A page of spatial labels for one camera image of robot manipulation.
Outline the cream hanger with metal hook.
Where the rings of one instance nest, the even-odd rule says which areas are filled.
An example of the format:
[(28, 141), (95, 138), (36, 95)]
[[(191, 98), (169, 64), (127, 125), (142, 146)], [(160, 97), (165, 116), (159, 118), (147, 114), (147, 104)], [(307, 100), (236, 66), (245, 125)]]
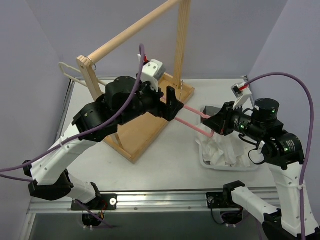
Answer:
[[(62, 74), (65, 77), (67, 77), (69, 80), (88, 88), (88, 86), (84, 80), (84, 77), (82, 76), (82, 73), (79, 69), (77, 69), (71, 65), (68, 65), (62, 61), (60, 61), (58, 63), (58, 67), (59, 67), (60, 71), (62, 72)], [(106, 86), (107, 82), (109, 82), (111, 80), (115, 80), (115, 78), (114, 77), (103, 77), (103, 76), (97, 77), (98, 83), (102, 86)]]

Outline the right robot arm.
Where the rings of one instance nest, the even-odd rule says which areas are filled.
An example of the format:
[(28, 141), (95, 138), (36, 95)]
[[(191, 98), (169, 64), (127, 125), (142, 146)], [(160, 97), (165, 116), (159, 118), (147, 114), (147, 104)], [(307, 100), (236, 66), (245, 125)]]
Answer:
[(220, 111), (202, 123), (221, 136), (238, 132), (257, 142), (263, 163), (272, 173), (280, 207), (268, 204), (241, 181), (224, 185), (222, 200), (227, 206), (238, 205), (261, 224), (269, 240), (318, 240), (320, 226), (312, 213), (308, 193), (300, 184), (305, 161), (299, 138), (283, 129), (277, 119), (280, 104), (259, 98), (251, 115), (234, 103), (226, 102)]

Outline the pink plastic hanger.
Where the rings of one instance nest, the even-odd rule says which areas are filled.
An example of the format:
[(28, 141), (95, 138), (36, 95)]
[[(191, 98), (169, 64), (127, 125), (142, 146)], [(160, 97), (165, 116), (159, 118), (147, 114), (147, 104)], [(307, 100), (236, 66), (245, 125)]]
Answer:
[[(208, 99), (204, 95), (194, 95), (186, 105), (188, 108), (200, 111), (205, 105), (212, 104), (212, 100)], [(201, 123), (201, 115), (199, 113), (195, 113), (194, 111), (184, 107), (178, 113), (176, 118), (187, 124), (174, 119), (168, 124), (163, 133), (161, 133), (160, 136), (163, 139), (172, 141), (190, 141), (194, 140), (198, 135), (205, 138), (213, 136), (212, 130)]]

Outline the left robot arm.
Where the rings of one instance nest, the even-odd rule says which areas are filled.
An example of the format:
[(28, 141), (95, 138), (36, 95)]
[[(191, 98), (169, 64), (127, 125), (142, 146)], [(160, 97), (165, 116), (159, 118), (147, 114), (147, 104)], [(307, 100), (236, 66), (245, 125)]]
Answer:
[(175, 89), (153, 90), (151, 83), (120, 76), (105, 87), (105, 93), (85, 105), (73, 118), (63, 136), (52, 147), (53, 152), (25, 166), (25, 175), (32, 178), (28, 185), (32, 197), (47, 201), (69, 197), (88, 209), (95, 210), (102, 201), (93, 182), (72, 176), (67, 168), (86, 150), (117, 133), (118, 127), (146, 114), (172, 121), (184, 107)]

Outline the grey pleated skirt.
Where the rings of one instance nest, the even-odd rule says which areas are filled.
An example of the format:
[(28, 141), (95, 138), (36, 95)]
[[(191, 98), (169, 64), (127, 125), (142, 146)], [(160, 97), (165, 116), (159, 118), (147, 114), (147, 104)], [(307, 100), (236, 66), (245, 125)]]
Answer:
[(202, 113), (208, 116), (209, 118), (211, 118), (212, 116), (216, 115), (220, 110), (221, 110), (221, 107), (219, 106), (206, 105), (203, 108)]

